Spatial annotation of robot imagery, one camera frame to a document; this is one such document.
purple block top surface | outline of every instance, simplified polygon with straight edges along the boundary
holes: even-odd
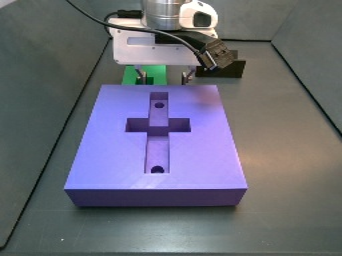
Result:
[[[169,170],[152,174],[146,133],[126,132],[126,119],[148,118],[160,92],[168,118],[188,118],[191,132],[168,133]],[[64,188],[247,189],[216,86],[102,85]]]

gray wall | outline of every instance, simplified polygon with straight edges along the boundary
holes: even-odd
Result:
[[[297,0],[204,0],[219,13],[217,33],[225,39],[271,40]],[[138,0],[88,0],[96,16],[140,9]]]
[[[106,42],[65,3],[0,9],[0,247],[4,246]]]
[[[340,11],[340,0],[300,0],[272,43],[342,132]]]

purple block side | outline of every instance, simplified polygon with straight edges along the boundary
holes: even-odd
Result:
[[[179,126],[172,120],[184,127],[189,120],[191,132],[168,134],[169,168],[152,174],[146,132],[126,132],[126,120],[145,129],[149,99],[165,100],[160,95],[168,97],[169,127]],[[155,155],[153,163],[167,154]],[[78,206],[236,205],[247,183],[216,86],[104,85],[64,189]]]
[[[245,189],[65,190],[78,207],[191,207],[237,205]]]

gray floor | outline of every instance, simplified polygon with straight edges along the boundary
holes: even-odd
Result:
[[[62,186],[100,84],[120,83],[110,49],[14,230],[6,253],[342,253],[342,143],[269,43],[229,43],[241,79],[217,84],[249,189],[236,208],[78,209]],[[169,84],[179,81],[169,69]]]

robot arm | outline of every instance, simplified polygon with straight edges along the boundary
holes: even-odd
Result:
[[[93,18],[69,0],[65,1],[88,18],[109,27],[117,64],[200,64],[215,71],[232,63],[232,54],[213,29],[217,14],[209,5],[197,0],[141,0],[140,20],[118,17],[109,23]]]

